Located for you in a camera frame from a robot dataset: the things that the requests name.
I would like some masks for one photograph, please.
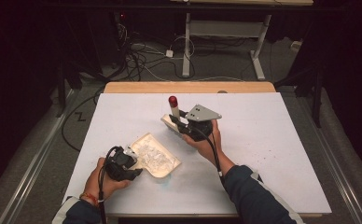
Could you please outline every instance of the metal rail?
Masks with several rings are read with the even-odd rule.
[[[78,95],[78,91],[70,90],[67,96],[67,107],[63,111],[64,113],[57,118],[56,123],[52,127],[48,137],[45,139],[44,143],[42,144],[41,148],[36,152],[33,160],[31,161],[27,171],[25,172],[23,178],[21,179],[20,184],[15,190],[12,198],[10,199],[7,208],[3,212],[3,215],[0,217],[0,223],[14,223],[16,218],[18,217],[21,208],[24,205],[24,202],[27,199],[27,196],[30,193],[38,175],[41,171],[42,166],[47,159],[48,154],[51,151],[51,144],[53,142],[56,133],[62,127],[65,117],[70,111],[70,107],[73,102],[76,100]]]
[[[355,191],[344,174],[341,166],[336,159],[336,156],[332,153],[329,143],[327,142],[321,129],[315,126],[315,123],[310,115],[310,107],[305,98],[299,100],[299,103],[304,111],[306,119],[310,121],[312,128],[314,129],[315,135],[317,136],[322,149],[322,154],[327,162],[328,169],[331,172],[336,184],[338,185],[339,192],[343,197],[350,214],[356,224],[362,224],[362,207],[358,199],[355,196]]]

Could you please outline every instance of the person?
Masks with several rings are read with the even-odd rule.
[[[215,143],[219,166],[224,176],[224,188],[235,204],[237,213],[243,223],[303,223],[302,219],[274,192],[258,180],[258,174],[246,165],[236,165],[222,150],[221,134],[216,119],[212,120],[213,132],[210,140]],[[213,150],[208,141],[195,142],[183,134],[183,140],[209,162],[216,166]],[[84,193],[80,199],[69,198],[56,214],[52,223],[99,223],[100,211],[97,207],[98,176],[103,167],[104,158],[100,158],[96,168],[90,174]],[[124,189],[131,184],[128,180],[115,181],[104,177],[104,199],[118,189]]]

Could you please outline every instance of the desk leg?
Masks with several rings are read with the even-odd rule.
[[[190,13],[187,13],[187,19],[185,23],[185,49],[184,49],[184,61],[182,65],[182,77],[189,77],[189,38],[190,38]]]
[[[254,69],[257,74],[258,80],[265,80],[265,75],[263,74],[262,66],[259,62],[259,53],[262,48],[263,42],[265,41],[266,32],[268,31],[269,22],[271,21],[272,15],[267,15],[265,21],[262,24],[262,27],[259,32],[258,46],[257,50],[251,50],[251,60],[253,61]]]

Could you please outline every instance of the sleeve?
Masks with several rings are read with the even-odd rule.
[[[303,223],[298,213],[257,178],[247,166],[237,165],[225,176],[225,190],[243,223]]]
[[[88,202],[70,197],[57,212],[52,224],[100,223],[100,210]]]

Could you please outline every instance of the white table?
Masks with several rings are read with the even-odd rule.
[[[169,92],[179,89],[174,83],[169,86]],[[109,217],[236,216],[215,167],[160,121],[170,113],[170,94],[102,94],[65,197],[83,191],[97,159],[104,157],[111,147],[126,147],[145,133],[152,133],[182,163],[163,179],[142,172],[128,188],[117,191],[105,202]],[[248,164],[258,170],[265,184],[296,212],[331,212],[280,93],[175,95],[180,109],[189,111],[195,104],[201,104],[220,113],[223,118],[218,123],[226,154],[237,164]]]

